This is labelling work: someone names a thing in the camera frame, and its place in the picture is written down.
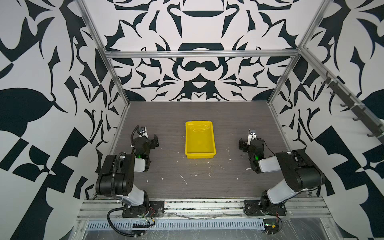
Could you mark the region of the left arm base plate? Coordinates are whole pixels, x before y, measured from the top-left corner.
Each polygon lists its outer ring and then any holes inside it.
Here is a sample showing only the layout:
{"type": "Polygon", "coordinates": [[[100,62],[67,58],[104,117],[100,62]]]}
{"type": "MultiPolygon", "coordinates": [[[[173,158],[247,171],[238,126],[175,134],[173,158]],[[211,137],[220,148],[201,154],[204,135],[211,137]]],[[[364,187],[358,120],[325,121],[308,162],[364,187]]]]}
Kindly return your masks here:
{"type": "Polygon", "coordinates": [[[149,201],[140,206],[134,206],[123,210],[123,218],[140,218],[140,217],[156,217],[163,214],[165,208],[164,201],[149,201]]]}

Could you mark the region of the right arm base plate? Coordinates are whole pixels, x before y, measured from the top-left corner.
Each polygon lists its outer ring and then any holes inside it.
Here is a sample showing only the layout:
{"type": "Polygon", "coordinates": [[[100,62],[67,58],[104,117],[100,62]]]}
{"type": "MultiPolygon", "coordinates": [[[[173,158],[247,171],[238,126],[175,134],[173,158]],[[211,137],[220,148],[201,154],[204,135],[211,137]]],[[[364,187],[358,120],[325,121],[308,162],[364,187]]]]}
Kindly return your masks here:
{"type": "Polygon", "coordinates": [[[274,205],[265,200],[245,200],[244,213],[249,217],[260,216],[286,216],[287,209],[284,203],[274,205]]]}

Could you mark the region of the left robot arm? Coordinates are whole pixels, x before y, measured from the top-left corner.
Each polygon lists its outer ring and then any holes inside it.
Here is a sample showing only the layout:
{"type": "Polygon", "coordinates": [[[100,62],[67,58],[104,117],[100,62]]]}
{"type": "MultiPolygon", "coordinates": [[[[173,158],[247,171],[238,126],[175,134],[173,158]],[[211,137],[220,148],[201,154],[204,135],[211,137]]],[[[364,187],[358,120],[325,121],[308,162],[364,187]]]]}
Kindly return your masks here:
{"type": "Polygon", "coordinates": [[[133,152],[108,155],[96,182],[99,196],[111,197],[129,208],[149,207],[148,194],[134,184],[135,173],[149,170],[150,152],[159,146],[158,136],[133,139],[133,152]]]}

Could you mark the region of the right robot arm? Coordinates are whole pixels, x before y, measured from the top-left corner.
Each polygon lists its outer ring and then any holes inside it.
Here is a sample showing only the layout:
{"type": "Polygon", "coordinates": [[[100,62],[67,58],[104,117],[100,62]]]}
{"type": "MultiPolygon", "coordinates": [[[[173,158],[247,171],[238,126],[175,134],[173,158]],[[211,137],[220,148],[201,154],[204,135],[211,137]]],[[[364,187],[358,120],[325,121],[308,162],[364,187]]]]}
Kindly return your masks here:
{"type": "Polygon", "coordinates": [[[239,140],[239,149],[249,157],[251,169],[257,174],[281,172],[284,179],[266,190],[259,201],[259,209],[267,211],[282,206],[301,192],[311,192],[325,184],[326,177],[304,150],[278,152],[266,158],[265,142],[249,135],[239,140]]]}

